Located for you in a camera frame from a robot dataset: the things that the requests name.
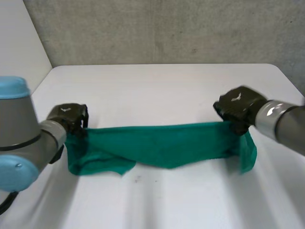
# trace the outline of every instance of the white wall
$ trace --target white wall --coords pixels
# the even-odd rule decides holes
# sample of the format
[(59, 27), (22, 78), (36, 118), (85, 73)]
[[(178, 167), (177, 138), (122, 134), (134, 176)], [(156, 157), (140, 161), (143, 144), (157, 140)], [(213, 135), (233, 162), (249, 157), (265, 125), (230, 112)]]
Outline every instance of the white wall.
[(25, 78), (33, 92), (52, 66), (22, 0), (0, 0), (0, 75)]

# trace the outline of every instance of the gray wall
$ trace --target gray wall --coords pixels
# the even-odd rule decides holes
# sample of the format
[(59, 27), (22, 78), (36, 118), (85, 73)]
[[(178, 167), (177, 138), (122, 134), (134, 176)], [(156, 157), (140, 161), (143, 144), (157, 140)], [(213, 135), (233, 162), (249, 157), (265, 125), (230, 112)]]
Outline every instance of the gray wall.
[(24, 3), (53, 67), (271, 63), (305, 93), (305, 0)]

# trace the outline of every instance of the black cable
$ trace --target black cable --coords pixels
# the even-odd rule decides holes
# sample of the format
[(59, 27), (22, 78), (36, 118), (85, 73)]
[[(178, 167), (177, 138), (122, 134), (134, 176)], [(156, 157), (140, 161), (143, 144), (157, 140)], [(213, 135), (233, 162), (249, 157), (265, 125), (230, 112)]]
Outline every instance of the black cable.
[(15, 198), (17, 197), (19, 192), (11, 192), (8, 197), (6, 197), (5, 201), (0, 205), (0, 215), (6, 212), (7, 209), (11, 206), (14, 202)]

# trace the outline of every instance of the green towel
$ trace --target green towel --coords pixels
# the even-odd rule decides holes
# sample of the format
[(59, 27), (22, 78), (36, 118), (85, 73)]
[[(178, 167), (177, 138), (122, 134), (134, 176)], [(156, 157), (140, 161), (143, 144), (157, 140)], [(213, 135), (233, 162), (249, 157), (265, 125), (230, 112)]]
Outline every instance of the green towel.
[(75, 175), (104, 171), (124, 174), (136, 162), (176, 168), (189, 163), (240, 157), (240, 171), (251, 170), (256, 147), (248, 133), (236, 136), (229, 122), (169, 126), (133, 126), (86, 129), (87, 137), (69, 135), (69, 170)]

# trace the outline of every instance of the white table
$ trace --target white table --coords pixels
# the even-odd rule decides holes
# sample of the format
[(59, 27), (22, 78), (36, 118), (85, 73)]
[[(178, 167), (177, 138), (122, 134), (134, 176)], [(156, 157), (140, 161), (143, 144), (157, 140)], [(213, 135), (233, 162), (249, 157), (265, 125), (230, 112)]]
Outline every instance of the white table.
[[(221, 94), (248, 85), (268, 98), (302, 95), (269, 64), (62, 66), (33, 94), (39, 120), (54, 105), (87, 104), (89, 126), (220, 121)], [(254, 169), (217, 159), (166, 170), (137, 164), (124, 176), (76, 177), (66, 154), (20, 193), (1, 229), (272, 229), (305, 227), (305, 158), (251, 129)]]

